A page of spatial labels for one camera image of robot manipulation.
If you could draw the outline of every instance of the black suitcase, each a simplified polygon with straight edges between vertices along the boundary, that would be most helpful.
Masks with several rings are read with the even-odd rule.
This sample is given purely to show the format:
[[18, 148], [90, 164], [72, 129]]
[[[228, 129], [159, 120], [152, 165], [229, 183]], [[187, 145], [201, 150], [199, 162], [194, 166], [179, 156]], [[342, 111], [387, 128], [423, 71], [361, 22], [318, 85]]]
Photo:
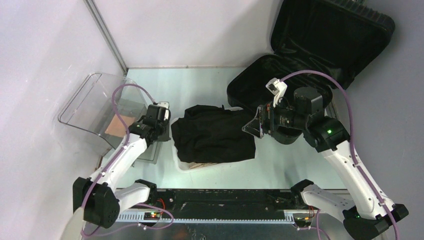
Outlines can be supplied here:
[[[273, 100], [265, 85], [299, 70], [315, 70], [332, 76], [344, 89], [389, 44], [395, 30], [387, 15], [352, 0], [284, 0], [267, 54], [247, 67], [227, 87], [228, 103], [255, 115], [259, 105]], [[324, 107], [336, 86], [324, 77], [300, 74], [285, 81], [285, 98], [294, 90], [314, 87]], [[293, 143], [300, 130], [279, 127], [272, 135], [282, 144]]]

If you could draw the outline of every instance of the white tray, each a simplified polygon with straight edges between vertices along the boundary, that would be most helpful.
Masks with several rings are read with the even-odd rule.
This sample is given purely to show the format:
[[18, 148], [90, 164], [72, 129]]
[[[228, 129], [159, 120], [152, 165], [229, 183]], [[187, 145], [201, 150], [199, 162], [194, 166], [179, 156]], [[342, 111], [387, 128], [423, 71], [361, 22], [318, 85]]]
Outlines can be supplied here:
[[[238, 106], [236, 106], [236, 107], [228, 107], [228, 108], [225, 108], [226, 110], [231, 110], [231, 111], [239, 111], [239, 110], [243, 110], [243, 108], [241, 108], [241, 107], [238, 107]], [[174, 118], [172, 121], [171, 121], [171, 125], [173, 124], [173, 123], [175, 123], [177, 120], [179, 119], [179, 117], [177, 117], [177, 118]], [[222, 166], [229, 166], [229, 165], [233, 165], [233, 164], [237, 164], [237, 163], [241, 163], [241, 162], [245, 162], [245, 161], [249, 161], [249, 160], [253, 160], [254, 158], [252, 158], [252, 159], [248, 159], [248, 160], [244, 160], [244, 161], [240, 161], [240, 162], [224, 162], [224, 163], [216, 163], [216, 164], [213, 164], [213, 165], [206, 165], [206, 166], [201, 166], [201, 167], [196, 167], [196, 168], [193, 168], [193, 169], [190, 169], [190, 163], [188, 163], [188, 162], [183, 162], [183, 161], [181, 161], [179, 158], [178, 158], [178, 155], [177, 155], [177, 148], [175, 147], [175, 142], [174, 142], [174, 139], [171, 137], [171, 144], [172, 144], [172, 158], [173, 158], [173, 161], [174, 161], [174, 163], [175, 163], [175, 167], [176, 167], [176, 169], [179, 171], [179, 172], [181, 172], [181, 173], [193, 173], [193, 172], [197, 172], [197, 171], [199, 171], [199, 170], [206, 170], [206, 169], [208, 169], [208, 170], [210, 170], [210, 169], [214, 169], [214, 168], [220, 168], [220, 167], [222, 167]]]

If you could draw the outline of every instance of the transparent acrylic cover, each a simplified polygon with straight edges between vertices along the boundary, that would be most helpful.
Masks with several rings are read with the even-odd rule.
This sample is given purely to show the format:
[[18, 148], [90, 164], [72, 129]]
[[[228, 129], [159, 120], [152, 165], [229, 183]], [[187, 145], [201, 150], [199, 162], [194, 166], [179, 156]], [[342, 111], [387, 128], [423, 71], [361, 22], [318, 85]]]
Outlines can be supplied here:
[[[116, 149], [125, 136], [125, 128], [112, 109], [112, 93], [122, 84], [135, 84], [129, 78], [107, 73], [92, 73], [84, 80], [70, 101], [59, 114], [59, 122], [87, 131], [100, 138], [92, 144]], [[147, 106], [140, 89], [124, 87], [115, 95], [119, 114], [129, 126], [146, 114]], [[154, 161], [158, 144], [153, 144], [139, 159]]]

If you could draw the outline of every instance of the black cloth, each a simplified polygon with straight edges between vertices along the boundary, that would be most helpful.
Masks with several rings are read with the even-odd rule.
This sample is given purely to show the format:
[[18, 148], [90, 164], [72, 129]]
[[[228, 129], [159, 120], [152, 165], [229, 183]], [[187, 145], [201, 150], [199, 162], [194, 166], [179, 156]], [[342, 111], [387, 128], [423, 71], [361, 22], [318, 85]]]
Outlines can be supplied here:
[[231, 163], [255, 157], [254, 137], [242, 131], [252, 116], [245, 110], [230, 111], [196, 105], [171, 126], [178, 158], [186, 163]]

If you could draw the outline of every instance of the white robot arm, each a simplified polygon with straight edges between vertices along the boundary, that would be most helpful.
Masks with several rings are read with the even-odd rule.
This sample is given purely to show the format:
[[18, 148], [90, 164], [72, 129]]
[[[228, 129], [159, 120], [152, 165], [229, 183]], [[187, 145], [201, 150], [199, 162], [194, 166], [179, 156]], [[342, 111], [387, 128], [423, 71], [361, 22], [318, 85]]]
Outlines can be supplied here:
[[79, 177], [74, 182], [74, 211], [82, 206], [84, 197], [94, 184], [92, 191], [88, 193], [84, 208], [85, 221], [109, 228], [120, 213], [149, 200], [151, 190], [155, 189], [156, 185], [137, 180], [129, 187], [117, 190], [117, 183], [149, 145], [166, 133], [170, 115], [167, 102], [149, 105], [146, 115], [129, 127], [129, 135], [124, 136], [112, 153], [112, 160], [97, 169], [89, 178]]
[[[299, 135], [303, 133], [308, 144], [336, 170], [353, 198], [344, 199], [312, 181], [303, 180], [291, 188], [301, 204], [314, 206], [338, 219], [355, 240], [371, 240], [386, 231], [392, 225], [387, 209], [396, 222], [409, 214], [403, 204], [395, 204], [381, 190], [356, 150], [351, 153], [348, 132], [340, 121], [325, 116], [323, 96], [316, 89], [296, 89], [294, 100], [289, 104], [280, 101], [287, 89], [284, 82], [274, 78], [266, 87], [275, 95], [274, 101], [259, 106], [255, 118], [243, 131], [259, 138], [266, 133], [276, 139], [279, 127], [298, 130]], [[371, 186], [376, 188], [382, 201]]]

